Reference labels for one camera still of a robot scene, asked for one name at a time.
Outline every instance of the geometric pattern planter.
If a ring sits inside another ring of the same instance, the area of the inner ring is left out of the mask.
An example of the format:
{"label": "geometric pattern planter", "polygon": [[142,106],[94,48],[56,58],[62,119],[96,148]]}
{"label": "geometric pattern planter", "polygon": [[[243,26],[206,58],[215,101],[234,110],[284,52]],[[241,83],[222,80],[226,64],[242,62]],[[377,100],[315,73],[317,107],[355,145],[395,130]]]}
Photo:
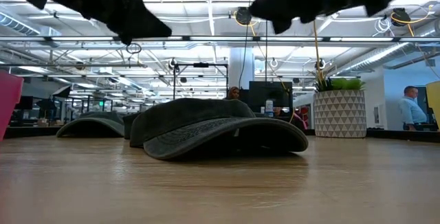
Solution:
{"label": "geometric pattern planter", "polygon": [[318,137],[364,138],[365,95],[362,90],[315,93],[315,134]]}

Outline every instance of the baseball cap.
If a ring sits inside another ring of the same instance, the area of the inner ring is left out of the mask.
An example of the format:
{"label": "baseball cap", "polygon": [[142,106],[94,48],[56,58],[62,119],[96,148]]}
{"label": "baseball cap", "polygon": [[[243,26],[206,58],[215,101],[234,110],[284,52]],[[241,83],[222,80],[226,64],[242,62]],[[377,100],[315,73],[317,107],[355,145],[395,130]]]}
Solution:
{"label": "baseball cap", "polygon": [[57,137],[124,137],[124,122],[115,111],[83,113],[56,133]]}
{"label": "baseball cap", "polygon": [[147,155],[172,160],[207,143],[217,148],[273,148],[302,152],[308,141],[294,125],[256,117],[240,100],[182,98],[159,104],[139,114],[131,128],[131,147]]}

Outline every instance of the white wall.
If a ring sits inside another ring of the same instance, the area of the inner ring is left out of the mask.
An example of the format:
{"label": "white wall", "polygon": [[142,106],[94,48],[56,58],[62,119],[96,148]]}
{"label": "white wall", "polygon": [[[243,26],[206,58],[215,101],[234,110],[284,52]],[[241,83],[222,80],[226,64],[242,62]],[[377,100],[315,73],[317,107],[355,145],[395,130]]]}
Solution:
{"label": "white wall", "polygon": [[[384,70],[382,67],[374,69],[373,73],[360,74],[361,80],[365,82],[365,111],[367,128],[387,129],[386,103],[384,87]],[[377,107],[379,123],[375,122],[374,109]]]}
{"label": "white wall", "polygon": [[[440,75],[440,60],[436,59],[436,67],[433,68]],[[426,86],[426,84],[438,81],[432,70],[425,62],[415,63],[400,69],[384,69],[384,85],[386,98],[386,116],[388,130],[401,131],[402,121],[397,102],[404,95],[407,86]]]}

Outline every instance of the fluorescent light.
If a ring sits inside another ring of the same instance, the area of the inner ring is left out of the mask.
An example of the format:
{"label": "fluorescent light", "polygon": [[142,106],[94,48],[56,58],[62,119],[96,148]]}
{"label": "fluorescent light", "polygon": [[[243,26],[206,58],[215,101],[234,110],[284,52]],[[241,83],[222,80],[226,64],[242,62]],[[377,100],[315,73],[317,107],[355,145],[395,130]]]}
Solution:
{"label": "fluorescent light", "polygon": [[393,38],[330,38],[330,41],[342,41],[342,42],[391,42]]}
{"label": "fluorescent light", "polygon": [[169,36],[164,38],[135,38],[133,41],[156,41],[161,39],[167,39],[167,40],[182,40],[182,36]]}
{"label": "fluorescent light", "polygon": [[131,82],[124,77],[116,78],[116,80],[124,85],[130,86]]}
{"label": "fluorescent light", "polygon": [[87,83],[76,83],[78,86],[80,87],[85,87],[85,88],[95,88],[97,86],[93,85],[93,84],[87,84]]}
{"label": "fluorescent light", "polygon": [[31,67],[31,66],[20,66],[20,69],[25,69],[28,71],[32,71],[35,73],[41,73],[41,74],[46,74],[46,73],[51,73],[51,71],[41,68],[41,67]]}
{"label": "fluorescent light", "polygon": [[5,36],[0,37],[0,41],[14,42],[14,41],[45,41],[43,37],[38,36],[26,36],[26,37],[17,37],[17,36]]}
{"label": "fluorescent light", "polygon": [[287,36],[279,36],[279,37],[268,37],[267,41],[315,41],[314,37],[287,37]]}
{"label": "fluorescent light", "polygon": [[191,36],[190,39],[194,41],[246,41],[246,37],[244,36],[237,36],[237,37]]}
{"label": "fluorescent light", "polygon": [[62,78],[55,78],[55,80],[57,80],[57,81],[61,81],[61,82],[67,83],[67,84],[70,84],[70,83],[71,83],[70,81],[68,81],[68,80],[64,80],[64,79],[62,79]]}
{"label": "fluorescent light", "polygon": [[315,87],[292,87],[292,89],[312,89],[315,90]]}
{"label": "fluorescent light", "polygon": [[87,98],[87,96],[69,96],[69,98]]}
{"label": "fluorescent light", "polygon": [[86,37],[86,36],[80,36],[80,37],[67,37],[67,36],[55,36],[52,37],[53,41],[113,41],[113,37]]}
{"label": "fluorescent light", "polygon": [[74,75],[48,75],[48,77],[52,77],[52,78],[60,78],[60,77],[62,77],[62,78],[81,78],[82,76],[79,76],[79,75],[76,75],[76,76],[74,76]]}
{"label": "fluorescent light", "polygon": [[401,42],[439,42],[439,38],[401,38]]}

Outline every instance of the exposed ductwork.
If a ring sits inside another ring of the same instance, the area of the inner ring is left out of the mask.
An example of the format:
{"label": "exposed ductwork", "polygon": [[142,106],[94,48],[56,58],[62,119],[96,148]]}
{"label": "exposed ductwork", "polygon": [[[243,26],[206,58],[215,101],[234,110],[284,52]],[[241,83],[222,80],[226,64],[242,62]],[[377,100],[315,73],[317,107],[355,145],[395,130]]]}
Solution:
{"label": "exposed ductwork", "polygon": [[[415,31],[415,36],[425,37],[425,36],[440,36],[440,19],[436,19],[433,22],[418,28]],[[395,60],[402,54],[410,54],[413,52],[418,52],[416,45],[414,43],[396,43],[390,47],[374,49],[354,60],[350,63],[345,64],[339,68],[333,68],[329,75],[340,75],[347,74],[350,71],[358,71],[365,69],[372,69]]]}
{"label": "exposed ductwork", "polygon": [[[61,36],[61,33],[52,27],[37,25],[25,21],[19,15],[8,12],[2,7],[0,7],[0,25],[8,27],[25,36]],[[58,47],[58,43],[54,42],[44,42],[42,44],[51,47]]]}

